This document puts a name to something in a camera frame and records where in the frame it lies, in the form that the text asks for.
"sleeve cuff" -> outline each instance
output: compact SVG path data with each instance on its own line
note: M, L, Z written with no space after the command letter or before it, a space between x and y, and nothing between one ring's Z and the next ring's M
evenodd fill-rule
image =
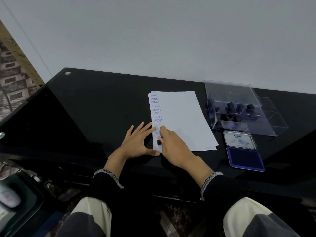
M224 174L220 171L214 172L209 177L207 177L207 179L204 181L204 184L202 185L202 188L201 188L201 200L205 201L204 196L203 196L204 191L207 188L208 184L211 182L211 180L218 175L224 175Z
M97 171L94 173L93 178L94 178L94 176L95 176L96 174L99 174L99 173L108 174L109 176L111 176L111 177L115 180L116 184L118 185L118 187L120 187L120 189L124 189L124 186L122 186L122 185L120 184L119 180L116 178L116 176L115 176L111 171L105 170L105 169L97 170Z

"right hand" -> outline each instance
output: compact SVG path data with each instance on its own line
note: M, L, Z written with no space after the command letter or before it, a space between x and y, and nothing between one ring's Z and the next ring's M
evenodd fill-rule
M190 151L186 143L174 132L168 130L164 125L160 127L158 137L162 144L162 154L171 164L185 169L186 163L193 159L195 155Z

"paper sheet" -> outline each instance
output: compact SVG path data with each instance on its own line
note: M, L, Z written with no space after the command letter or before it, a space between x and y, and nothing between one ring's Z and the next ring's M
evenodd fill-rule
M194 91L158 92L148 94L153 132L154 150L162 153L157 145L162 125L175 131L191 151L216 150L218 145L208 126Z

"clear acrylic box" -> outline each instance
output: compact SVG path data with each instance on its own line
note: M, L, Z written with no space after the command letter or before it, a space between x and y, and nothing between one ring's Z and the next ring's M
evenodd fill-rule
M288 129L270 99L258 97L250 85L209 80L204 84L213 129L270 136Z

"black glass table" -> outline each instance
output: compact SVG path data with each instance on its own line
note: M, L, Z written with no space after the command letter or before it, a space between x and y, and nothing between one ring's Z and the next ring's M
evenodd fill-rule
M195 91L209 121L202 82L64 68L2 120L0 132L5 136L0 139L0 158L53 181L88 185L93 172L121 145L128 128L151 121L151 91ZM235 178L241 189L316 198L316 95L255 91L271 99L289 126L277 137L253 135L266 172L230 167L221 131L213 131L219 143L217 151L195 154L213 170ZM145 143L152 148L151 138ZM197 187L163 156L130 159L120 181L128 183L131 179L144 181L160 193L166 189L164 183L175 188ZM172 196L185 199L186 194L179 190Z

